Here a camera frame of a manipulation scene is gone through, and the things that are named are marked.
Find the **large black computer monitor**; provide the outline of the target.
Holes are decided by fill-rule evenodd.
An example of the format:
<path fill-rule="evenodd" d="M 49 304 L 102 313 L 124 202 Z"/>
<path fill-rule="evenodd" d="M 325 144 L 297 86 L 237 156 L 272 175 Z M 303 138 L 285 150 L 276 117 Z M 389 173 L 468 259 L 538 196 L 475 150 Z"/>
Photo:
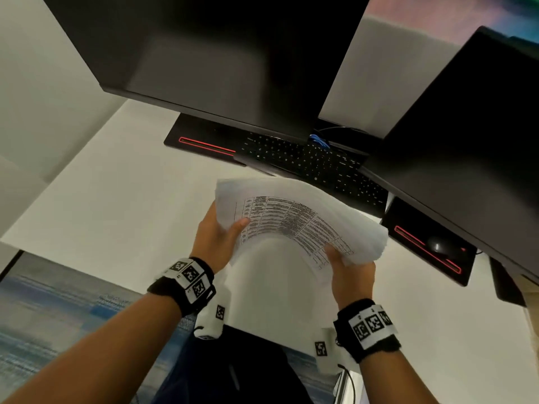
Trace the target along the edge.
<path fill-rule="evenodd" d="M 303 142 L 370 0 L 43 1 L 104 91 Z"/>

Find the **stack of printed paper sheets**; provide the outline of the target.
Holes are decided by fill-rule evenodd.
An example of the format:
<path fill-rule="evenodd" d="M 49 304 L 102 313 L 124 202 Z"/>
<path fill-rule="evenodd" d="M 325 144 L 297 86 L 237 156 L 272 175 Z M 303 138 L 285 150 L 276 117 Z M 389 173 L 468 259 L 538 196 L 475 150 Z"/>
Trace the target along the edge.
<path fill-rule="evenodd" d="M 234 246 L 231 264 L 248 245 L 282 236 L 293 241 L 319 283 L 331 281 L 325 246 L 332 244 L 353 264 L 378 260 L 389 239 L 387 228 L 326 192 L 282 177 L 219 179 L 214 200 L 223 228 L 249 218 Z"/>

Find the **person's dark trousers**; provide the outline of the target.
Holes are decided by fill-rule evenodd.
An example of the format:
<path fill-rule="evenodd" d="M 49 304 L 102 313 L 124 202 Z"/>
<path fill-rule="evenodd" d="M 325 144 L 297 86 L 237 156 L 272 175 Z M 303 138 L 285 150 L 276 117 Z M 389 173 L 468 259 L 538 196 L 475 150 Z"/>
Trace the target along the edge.
<path fill-rule="evenodd" d="M 334 404 L 337 380 L 310 355 L 225 326 L 216 340 L 187 336 L 151 404 Z"/>

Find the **black box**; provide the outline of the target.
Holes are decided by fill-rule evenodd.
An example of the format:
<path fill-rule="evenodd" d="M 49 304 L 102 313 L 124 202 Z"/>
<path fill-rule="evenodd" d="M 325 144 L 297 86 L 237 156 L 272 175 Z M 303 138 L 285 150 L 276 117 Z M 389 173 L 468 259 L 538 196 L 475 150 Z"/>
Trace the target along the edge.
<path fill-rule="evenodd" d="M 503 302 L 527 308 L 522 292 L 504 266 L 490 256 L 488 259 L 497 298 Z"/>

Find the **person's left forearm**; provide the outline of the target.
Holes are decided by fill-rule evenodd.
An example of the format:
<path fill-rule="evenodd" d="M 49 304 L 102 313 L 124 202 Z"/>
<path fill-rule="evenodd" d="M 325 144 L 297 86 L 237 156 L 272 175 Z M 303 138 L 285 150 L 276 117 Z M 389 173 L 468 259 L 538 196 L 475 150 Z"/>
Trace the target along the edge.
<path fill-rule="evenodd" d="M 51 361 L 2 404 L 130 404 L 181 319 L 172 298 L 148 293 Z"/>

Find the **person's left hand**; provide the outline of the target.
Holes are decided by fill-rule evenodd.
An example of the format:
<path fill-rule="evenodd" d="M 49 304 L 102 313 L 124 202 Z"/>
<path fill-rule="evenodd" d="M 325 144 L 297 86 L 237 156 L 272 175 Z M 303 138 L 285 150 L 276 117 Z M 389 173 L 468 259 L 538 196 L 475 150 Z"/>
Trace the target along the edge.
<path fill-rule="evenodd" d="M 190 258 L 205 262 L 214 274 L 223 270 L 230 262 L 237 239 L 227 239 L 226 232 L 217 221 L 215 203 L 198 225 Z"/>

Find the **person's right hand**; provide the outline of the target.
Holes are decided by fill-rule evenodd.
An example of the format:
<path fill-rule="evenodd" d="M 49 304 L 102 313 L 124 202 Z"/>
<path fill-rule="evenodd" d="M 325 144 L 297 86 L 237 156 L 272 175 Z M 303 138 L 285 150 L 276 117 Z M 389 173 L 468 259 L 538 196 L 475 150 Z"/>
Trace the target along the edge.
<path fill-rule="evenodd" d="M 375 270 L 374 262 L 332 267 L 332 292 L 339 310 L 361 299 L 373 299 Z"/>

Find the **black keyboard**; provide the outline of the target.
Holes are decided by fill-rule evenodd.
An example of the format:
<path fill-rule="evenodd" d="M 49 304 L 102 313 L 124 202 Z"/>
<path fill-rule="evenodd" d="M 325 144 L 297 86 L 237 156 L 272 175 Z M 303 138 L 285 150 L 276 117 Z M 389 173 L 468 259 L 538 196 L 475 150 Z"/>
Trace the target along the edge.
<path fill-rule="evenodd" d="M 249 134 L 234 159 L 271 176 L 311 184 L 341 202 L 374 217 L 383 217 L 388 191 L 360 172 L 356 155 L 316 140 L 298 144 L 272 136 Z"/>

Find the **person's right forearm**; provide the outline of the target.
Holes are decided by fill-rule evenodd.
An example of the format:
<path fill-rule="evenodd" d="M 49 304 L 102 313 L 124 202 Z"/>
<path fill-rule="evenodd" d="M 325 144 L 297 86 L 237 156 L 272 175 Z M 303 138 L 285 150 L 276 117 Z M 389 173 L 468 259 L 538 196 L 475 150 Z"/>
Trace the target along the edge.
<path fill-rule="evenodd" d="M 373 353 L 360 371 L 369 404 L 439 404 L 401 351 Z"/>

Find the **black computer mouse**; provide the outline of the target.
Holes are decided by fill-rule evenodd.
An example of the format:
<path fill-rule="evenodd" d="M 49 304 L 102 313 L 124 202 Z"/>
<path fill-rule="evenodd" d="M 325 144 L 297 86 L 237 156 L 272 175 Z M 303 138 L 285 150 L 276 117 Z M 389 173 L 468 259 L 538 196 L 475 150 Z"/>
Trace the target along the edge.
<path fill-rule="evenodd" d="M 454 258 L 460 253 L 460 248 L 442 237 L 430 237 L 427 239 L 426 245 L 433 253 L 443 255 L 446 258 Z"/>

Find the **black monitor base red strip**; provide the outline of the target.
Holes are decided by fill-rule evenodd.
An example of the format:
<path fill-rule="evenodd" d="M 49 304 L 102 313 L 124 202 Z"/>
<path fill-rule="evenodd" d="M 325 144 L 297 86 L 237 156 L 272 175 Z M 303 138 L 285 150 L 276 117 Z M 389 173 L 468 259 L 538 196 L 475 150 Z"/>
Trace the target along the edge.
<path fill-rule="evenodd" d="M 164 145 L 231 164 L 245 166 L 234 159 L 248 132 L 195 116 L 179 114 Z"/>
<path fill-rule="evenodd" d="M 478 250 L 475 246 L 397 197 L 393 198 L 381 225 L 395 242 L 459 285 L 468 286 Z M 430 251 L 426 245 L 430 237 L 447 239 L 460 248 L 459 255 L 446 258 Z"/>

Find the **black wristband with marker tags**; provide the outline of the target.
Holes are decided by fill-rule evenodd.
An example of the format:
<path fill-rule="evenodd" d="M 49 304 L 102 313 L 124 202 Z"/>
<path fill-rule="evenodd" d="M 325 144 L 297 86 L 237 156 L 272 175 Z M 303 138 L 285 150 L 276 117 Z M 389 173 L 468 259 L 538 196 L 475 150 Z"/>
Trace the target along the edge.
<path fill-rule="evenodd" d="M 181 258 L 154 280 L 147 292 L 169 297 L 178 305 L 182 317 L 198 314 L 217 290 L 214 273 L 200 258 Z"/>
<path fill-rule="evenodd" d="M 371 299 L 360 299 L 341 309 L 334 321 L 336 339 L 360 364 L 378 352 L 397 352 L 401 343 L 385 309 Z"/>

